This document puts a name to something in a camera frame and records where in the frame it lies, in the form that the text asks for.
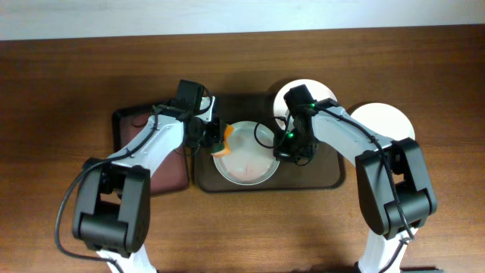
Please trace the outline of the orange green scrub sponge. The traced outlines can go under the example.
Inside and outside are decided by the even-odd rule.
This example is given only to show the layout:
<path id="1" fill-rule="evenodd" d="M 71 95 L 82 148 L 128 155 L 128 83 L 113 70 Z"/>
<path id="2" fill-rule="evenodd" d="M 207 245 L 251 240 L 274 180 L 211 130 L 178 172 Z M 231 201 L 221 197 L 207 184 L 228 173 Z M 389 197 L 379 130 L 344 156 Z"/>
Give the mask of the orange green scrub sponge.
<path id="1" fill-rule="evenodd" d="M 230 154 L 230 145 L 228 144 L 228 139 L 233 131 L 234 128 L 231 125 L 226 124 L 224 126 L 222 140 L 219 143 L 215 143 L 212 145 L 210 152 L 211 156 L 213 156 L 214 158 L 221 158 L 225 155 Z"/>

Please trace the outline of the grey-white plate with sauce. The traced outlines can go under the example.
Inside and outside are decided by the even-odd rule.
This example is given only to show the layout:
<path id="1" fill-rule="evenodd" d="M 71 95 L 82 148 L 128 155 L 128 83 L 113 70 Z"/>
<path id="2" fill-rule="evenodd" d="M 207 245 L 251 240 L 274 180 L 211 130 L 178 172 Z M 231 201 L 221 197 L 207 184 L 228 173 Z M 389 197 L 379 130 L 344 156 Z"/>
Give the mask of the grey-white plate with sauce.
<path id="1" fill-rule="evenodd" d="M 280 162 L 272 149 L 261 146 L 254 137 L 256 122 L 239 121 L 231 125 L 228 137 L 230 153 L 213 158 L 219 173 L 228 181 L 241 186 L 253 186 L 268 180 Z"/>

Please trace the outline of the white plate front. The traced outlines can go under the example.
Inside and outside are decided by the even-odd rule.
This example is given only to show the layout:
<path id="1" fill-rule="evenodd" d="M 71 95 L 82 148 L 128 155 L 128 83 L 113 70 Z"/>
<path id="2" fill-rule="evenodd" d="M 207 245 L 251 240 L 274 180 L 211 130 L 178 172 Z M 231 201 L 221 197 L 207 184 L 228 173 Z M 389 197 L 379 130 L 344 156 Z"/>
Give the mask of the white plate front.
<path id="1" fill-rule="evenodd" d="M 357 107 L 351 117 L 367 128 L 394 140 L 415 139 L 415 130 L 408 117 L 399 109 L 372 102 Z"/>

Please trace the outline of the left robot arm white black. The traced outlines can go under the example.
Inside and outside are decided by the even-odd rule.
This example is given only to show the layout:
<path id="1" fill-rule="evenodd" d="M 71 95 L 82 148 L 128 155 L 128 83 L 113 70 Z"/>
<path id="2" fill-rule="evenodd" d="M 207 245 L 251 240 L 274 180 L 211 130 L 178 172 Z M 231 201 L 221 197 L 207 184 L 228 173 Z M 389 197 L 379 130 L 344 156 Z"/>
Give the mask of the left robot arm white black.
<path id="1" fill-rule="evenodd" d="M 225 126 L 215 98 L 181 80 L 177 94 L 156 105 L 141 131 L 106 159 L 90 158 L 71 184 L 77 193 L 72 233 L 112 272 L 154 272 L 144 246 L 150 224 L 151 179 L 179 147 L 193 152 L 222 143 Z"/>

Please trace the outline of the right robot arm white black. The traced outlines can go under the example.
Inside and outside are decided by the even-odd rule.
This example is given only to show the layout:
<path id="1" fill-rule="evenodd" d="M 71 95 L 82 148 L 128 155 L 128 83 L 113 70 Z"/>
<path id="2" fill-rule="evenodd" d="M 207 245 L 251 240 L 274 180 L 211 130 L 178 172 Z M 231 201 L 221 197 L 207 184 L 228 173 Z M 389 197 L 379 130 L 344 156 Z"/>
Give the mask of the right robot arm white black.
<path id="1" fill-rule="evenodd" d="M 352 118 L 334 99 L 315 99 L 300 84 L 279 91 L 286 108 L 284 128 L 275 134 L 272 151 L 285 162 L 303 166 L 325 143 L 355 167 L 361 213 L 370 232 L 356 272 L 400 272 L 405 250 L 437 198 L 421 147 L 406 137 L 395 140 Z"/>

